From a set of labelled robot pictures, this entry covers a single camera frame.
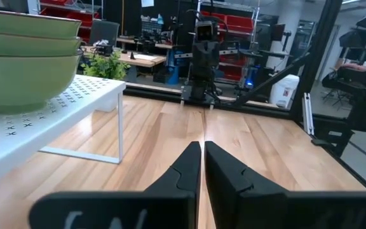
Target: metal shelving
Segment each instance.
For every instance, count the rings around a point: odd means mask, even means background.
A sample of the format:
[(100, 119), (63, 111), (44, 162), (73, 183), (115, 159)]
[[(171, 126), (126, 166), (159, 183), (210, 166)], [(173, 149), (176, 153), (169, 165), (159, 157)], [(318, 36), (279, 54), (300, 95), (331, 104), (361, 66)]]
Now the metal shelving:
[(99, 9), (101, 9), (101, 17), (102, 15), (104, 15), (104, 7), (102, 7), (104, 5), (104, 0), (101, 0), (101, 6), (96, 6), (94, 4), (94, 0), (91, 1), (91, 4), (83, 3), (82, 0), (68, 0), (64, 5), (41, 3), (40, 0), (38, 0), (38, 3), (40, 6), (58, 8), (63, 10), (71, 10), (76, 11), (78, 13), (86, 13), (91, 15), (93, 20), (94, 20), (94, 14), (98, 12)]
[(230, 64), (230, 63), (226, 63), (226, 62), (220, 62), (220, 66), (242, 67), (237, 64)]
[(48, 7), (54, 7), (54, 8), (59, 8), (59, 9), (72, 10), (72, 11), (77, 11), (79, 13), (87, 13), (87, 14), (95, 13), (101, 8), (101, 6), (93, 6), (91, 4), (80, 4), (80, 3), (74, 3), (72, 5), (65, 4), (64, 6), (57, 5), (57, 4), (49, 4), (49, 3), (40, 3), (40, 4), (41, 4), (41, 6), (48, 6)]
[[(219, 29), (219, 32), (227, 32), (227, 30)], [(247, 36), (251, 35), (251, 33), (249, 33), (249, 32), (233, 31), (233, 30), (230, 30), (230, 29), (228, 30), (228, 33), (230, 33), (230, 34), (239, 34), (239, 35), (247, 35)]]
[[(202, 0), (201, 4), (204, 6), (211, 6), (210, 0)], [(235, 3), (225, 3), (220, 1), (213, 1), (213, 6), (218, 8), (230, 9), (230, 10), (240, 10), (245, 12), (254, 12), (255, 7), (247, 6), (242, 4), (235, 4)]]

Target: white metal shelf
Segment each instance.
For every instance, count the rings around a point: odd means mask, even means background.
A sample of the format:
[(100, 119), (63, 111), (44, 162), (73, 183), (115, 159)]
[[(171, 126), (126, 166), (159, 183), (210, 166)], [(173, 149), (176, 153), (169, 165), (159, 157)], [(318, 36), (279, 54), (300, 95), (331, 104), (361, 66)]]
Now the white metal shelf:
[(123, 155), (122, 141), (119, 141), (119, 158), (43, 147), (94, 110), (109, 112), (117, 104), (120, 105), (118, 133), (122, 139), (122, 93), (125, 88), (123, 81), (76, 76), (68, 89), (51, 99), (44, 109), (26, 114), (0, 114), (0, 179), (37, 151), (119, 163)]
[(231, 64), (231, 63), (227, 63), (227, 62), (220, 62), (219, 65), (220, 66), (230, 66), (230, 67), (243, 67), (243, 66), (239, 66), (238, 64)]
[(48, 7), (52, 7), (52, 8), (59, 8), (59, 9), (65, 9), (65, 10), (72, 10), (72, 11), (77, 11), (79, 13), (87, 13), (87, 14), (92, 14), (97, 12), (101, 6), (93, 6), (90, 4), (75, 4), (75, 5), (57, 5), (57, 4), (48, 4), (48, 3), (41, 3), (41, 6), (48, 6)]
[[(210, 0), (201, 0), (201, 4), (205, 6), (211, 6)], [(254, 12), (256, 10), (253, 6), (247, 6), (235, 3), (225, 3), (220, 1), (213, 1), (213, 6), (218, 8), (230, 9), (230, 10), (240, 10), (245, 12)]]
[(93, 20), (94, 20), (94, 14), (96, 12), (98, 12), (99, 9), (101, 9), (101, 16), (104, 14), (104, 8), (103, 8), (104, 0), (101, 0), (101, 6), (95, 5), (94, 0), (91, 2), (92, 4), (82, 3), (82, 1), (75, 2), (74, 0), (68, 0), (64, 5), (41, 3), (40, 0), (37, 0), (37, 1), (40, 6), (58, 8), (58, 9), (64, 9), (64, 10), (71, 10), (71, 11), (76, 11), (78, 13), (89, 14), (93, 17)]
[[(225, 29), (219, 29), (219, 32), (227, 32), (227, 30)], [(228, 30), (228, 33), (230, 34), (239, 34), (239, 35), (246, 35), (246, 36), (250, 36), (251, 33), (249, 32), (240, 32), (240, 31), (233, 31), (233, 30)]]
[(230, 80), (226, 78), (217, 78), (214, 81), (215, 83), (225, 83), (225, 84), (231, 84), (231, 85), (238, 85), (238, 81)]

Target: potted plant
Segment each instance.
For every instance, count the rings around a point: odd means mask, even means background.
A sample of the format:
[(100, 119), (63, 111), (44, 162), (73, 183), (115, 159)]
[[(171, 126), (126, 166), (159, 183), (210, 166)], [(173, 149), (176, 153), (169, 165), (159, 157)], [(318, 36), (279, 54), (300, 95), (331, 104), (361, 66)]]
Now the potted plant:
[(126, 75), (126, 69), (130, 67), (129, 64), (119, 61), (121, 52), (114, 52), (110, 57), (103, 57), (92, 53), (88, 53), (87, 55), (90, 58), (90, 65), (81, 64), (83, 73), (87, 76), (123, 80)]

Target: stacked bowls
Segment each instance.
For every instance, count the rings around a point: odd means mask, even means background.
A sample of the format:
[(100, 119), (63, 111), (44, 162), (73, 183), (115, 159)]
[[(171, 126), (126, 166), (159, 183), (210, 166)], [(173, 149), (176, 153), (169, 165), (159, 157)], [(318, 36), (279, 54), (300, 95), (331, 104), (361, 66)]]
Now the stacked bowls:
[(41, 109), (72, 82), (81, 22), (0, 11), (0, 113)]

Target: wooden table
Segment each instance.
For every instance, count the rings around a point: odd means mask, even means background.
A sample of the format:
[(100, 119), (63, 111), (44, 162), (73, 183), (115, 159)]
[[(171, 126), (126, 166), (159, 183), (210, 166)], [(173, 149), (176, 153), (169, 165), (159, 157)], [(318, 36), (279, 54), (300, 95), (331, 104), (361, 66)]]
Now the wooden table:
[[(93, 53), (92, 46), (86, 46), (86, 52)], [(136, 83), (137, 82), (137, 67), (154, 67), (158, 64), (164, 63), (166, 61), (166, 57), (162, 57), (159, 55), (153, 55), (153, 57), (156, 57), (154, 60), (142, 60), (142, 59), (131, 59), (131, 51), (128, 51), (128, 53), (124, 54), (121, 53), (121, 56), (119, 58), (119, 61), (122, 61), (124, 63), (127, 63), (131, 65), (131, 68), (128, 70), (128, 73), (126, 75), (126, 80), (128, 82)]]
[[(132, 39), (127, 39), (127, 38), (117, 38), (117, 42), (120, 42), (122, 45), (122, 49), (125, 50), (125, 44), (135, 44), (135, 41)], [(155, 44), (156, 48), (164, 48), (167, 50), (171, 50), (173, 48), (172, 45), (168, 45), (168, 44)]]
[[(251, 169), (292, 191), (365, 191), (294, 121), (124, 97), (119, 165), (36, 153), (0, 180), (0, 229), (26, 229), (32, 204), (56, 191), (140, 191), (155, 182), (191, 141), (214, 141)], [(117, 155), (117, 112), (95, 112), (51, 147)], [(198, 228), (215, 229), (204, 167)]]

